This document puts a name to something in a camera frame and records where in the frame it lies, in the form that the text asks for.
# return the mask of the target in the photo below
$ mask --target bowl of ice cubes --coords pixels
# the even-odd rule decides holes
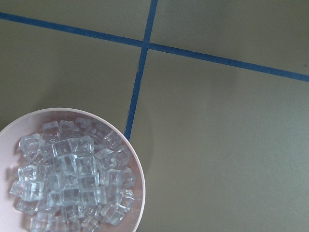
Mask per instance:
[[[3,231],[136,231],[142,167],[104,119],[69,108],[32,112],[0,132],[0,154]]]

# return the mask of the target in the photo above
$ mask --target pink bowl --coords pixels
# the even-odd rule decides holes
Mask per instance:
[[[42,132],[43,123],[60,120],[75,121],[76,117],[95,118],[105,123],[122,137],[132,152],[129,166],[137,177],[133,188],[134,204],[118,226],[108,225],[107,229],[102,230],[102,232],[136,231],[145,205],[145,178],[136,152],[124,135],[104,119],[85,111],[69,108],[50,108],[29,113],[10,123],[0,132],[0,170],[2,170],[2,181],[0,181],[0,224],[2,231],[24,232],[29,229],[29,217],[15,210],[15,197],[10,196],[8,193],[21,157],[21,154],[16,152],[20,137]]]

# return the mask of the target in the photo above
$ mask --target blue tape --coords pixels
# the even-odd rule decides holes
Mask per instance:
[[[117,35],[111,35],[111,34],[107,34],[107,33],[103,33],[103,32],[97,32],[97,31],[92,31],[92,30],[86,30],[86,29],[66,26],[66,25],[62,25],[62,24],[58,24],[58,23],[46,22],[46,21],[33,19],[33,18],[26,18],[26,17],[22,17],[22,16],[13,15],[13,14],[6,14],[6,13],[0,12],[0,19],[5,19],[5,20],[8,20],[8,21],[28,24],[28,25],[32,25],[32,26],[38,26],[38,27],[42,27],[42,28],[49,28],[49,29],[69,32],[69,33],[72,33],[72,34],[83,35],[83,36],[87,36],[87,37],[117,42],[117,43],[121,43],[121,44],[132,45],[132,46],[136,46],[136,47],[142,47],[142,45],[143,45],[143,41],[139,41],[139,40],[134,40],[134,39],[121,37],[121,36],[117,36]]]
[[[132,126],[133,126],[133,121],[134,121],[134,116],[135,116],[135,111],[136,111],[136,105],[137,105],[137,101],[138,101],[139,93],[140,93],[140,83],[141,83],[141,79],[143,77],[143,72],[145,68],[148,46],[149,46],[151,32],[152,32],[153,25],[154,25],[154,20],[155,20],[154,16],[155,16],[157,4],[158,4],[158,0],[152,0],[150,4],[150,8],[149,8],[148,19],[147,19],[147,24],[146,24],[145,34],[144,34],[144,39],[143,39],[143,45],[140,51],[139,70],[136,73],[133,93],[132,93],[132,98],[131,98],[131,103],[130,103],[130,108],[129,108],[129,114],[128,114],[127,121],[126,121],[125,137],[128,140],[130,140],[130,137],[131,137],[131,131],[132,131]]]
[[[156,50],[156,51],[160,51],[160,52],[171,53],[171,54],[180,55],[180,56],[184,56],[184,57],[206,60],[206,61],[219,63],[219,64],[225,64],[225,65],[238,67],[238,68],[242,68],[242,69],[248,69],[248,70],[253,70],[253,71],[257,71],[257,72],[261,72],[261,73],[268,73],[268,74],[273,74],[273,75],[277,75],[277,76],[292,78],[292,79],[295,79],[295,80],[301,80],[301,81],[309,82],[309,75],[285,71],[285,70],[280,70],[280,69],[274,69],[274,68],[271,68],[271,67],[257,65],[257,64],[251,64],[251,63],[238,61],[238,60],[234,60],[234,59],[217,57],[217,56],[207,55],[207,54],[203,54],[203,53],[199,53],[199,52],[192,52],[192,51],[189,51],[189,50],[159,45],[159,44],[155,44],[155,43],[150,43],[149,46],[148,46],[148,49]]]

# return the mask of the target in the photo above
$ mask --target round bowl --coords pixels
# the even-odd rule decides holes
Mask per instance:
[[[1,230],[24,232],[29,229],[30,216],[15,210],[15,197],[10,196],[8,193],[13,180],[16,178],[15,173],[22,156],[17,151],[20,137],[42,132],[43,123],[61,120],[75,121],[76,117],[95,118],[103,122],[122,137],[124,143],[132,152],[129,166],[136,176],[135,186],[132,189],[135,201],[130,212],[125,215],[118,226],[108,225],[102,232],[136,231],[145,205],[145,178],[136,152],[124,135],[112,124],[91,113],[70,108],[50,108],[29,113],[13,121],[0,132],[0,170],[2,171],[2,181],[0,181]]]

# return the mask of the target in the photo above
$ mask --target bowl rim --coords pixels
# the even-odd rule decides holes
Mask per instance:
[[[5,134],[5,132],[10,129],[11,126],[13,126],[15,123],[17,123],[19,121],[25,120],[26,118],[29,118],[29,117],[31,117],[33,115],[37,115],[37,114],[41,114],[41,113],[46,113],[46,112],[53,112],[53,111],[68,111],[68,112],[80,113],[80,114],[83,114],[83,115],[95,118],[97,120],[100,120],[103,123],[105,123],[106,125],[108,125],[110,128],[112,128],[114,131],[116,131],[118,133],[118,135],[124,140],[124,142],[126,143],[128,148],[131,150],[131,152],[132,152],[132,154],[134,156],[134,159],[137,162],[137,166],[138,166],[138,168],[140,170],[141,182],[142,182],[142,194],[143,194],[142,203],[141,203],[141,209],[140,209],[140,215],[139,215],[139,218],[138,218],[138,220],[136,222],[136,225],[135,225],[135,227],[133,228],[133,231],[132,231],[132,232],[135,232],[137,230],[137,227],[140,224],[141,217],[143,215],[143,211],[144,211],[144,208],[145,208],[145,200],[146,200],[145,176],[144,176],[144,172],[143,172],[140,160],[139,160],[139,158],[138,158],[138,156],[137,156],[133,146],[131,145],[129,140],[115,126],[113,126],[111,123],[109,123],[105,119],[103,119],[103,118],[101,118],[101,117],[99,117],[99,116],[97,116],[95,114],[92,114],[92,113],[87,112],[87,111],[79,110],[79,109],[63,108],[63,107],[46,108],[46,109],[41,109],[41,110],[33,111],[31,113],[25,114],[25,115],[15,119],[14,121],[9,123],[5,128],[3,128],[0,131],[0,137],[3,136]]]

